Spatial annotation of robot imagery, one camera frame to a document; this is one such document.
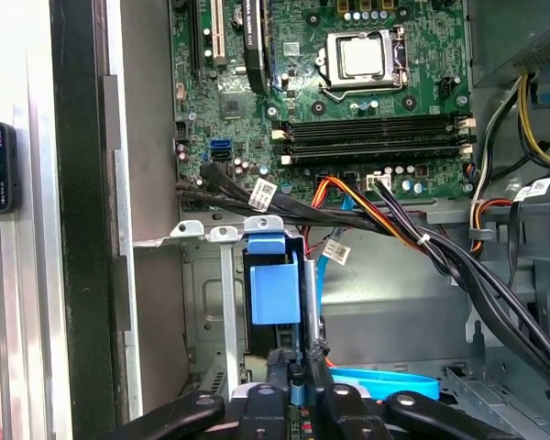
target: cable tie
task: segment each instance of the cable tie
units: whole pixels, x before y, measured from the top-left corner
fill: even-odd
[[[430,241],[430,236],[424,234],[422,235],[422,238],[417,241],[416,245],[421,246],[423,243],[427,243],[428,241]]]

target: black ram slot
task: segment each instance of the black ram slot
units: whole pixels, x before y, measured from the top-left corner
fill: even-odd
[[[197,0],[188,0],[190,19],[190,56],[192,75],[200,84],[202,82],[202,47],[200,45],[200,7]]]
[[[284,123],[281,129],[292,143],[334,143],[342,140],[449,136],[463,116],[430,115]]]
[[[472,141],[469,137],[447,137],[347,145],[293,145],[282,148],[280,153],[289,156],[289,166],[360,163],[387,156],[392,160],[455,157],[459,154],[461,146],[469,141]]]

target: cpu socket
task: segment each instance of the cpu socket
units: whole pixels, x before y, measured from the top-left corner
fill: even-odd
[[[399,90],[408,82],[405,30],[328,34],[315,64],[329,91]]]

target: motherboard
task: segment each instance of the motherboard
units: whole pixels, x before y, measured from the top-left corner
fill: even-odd
[[[472,193],[462,0],[171,6],[180,180],[202,188],[220,161],[304,202],[328,175],[371,199],[374,181],[402,200]]]

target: blue drive bracket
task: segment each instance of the blue drive bracket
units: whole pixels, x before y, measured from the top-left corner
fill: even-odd
[[[285,255],[283,233],[249,234],[249,255]],[[253,325],[285,325],[301,322],[298,256],[292,262],[250,267],[250,304]]]

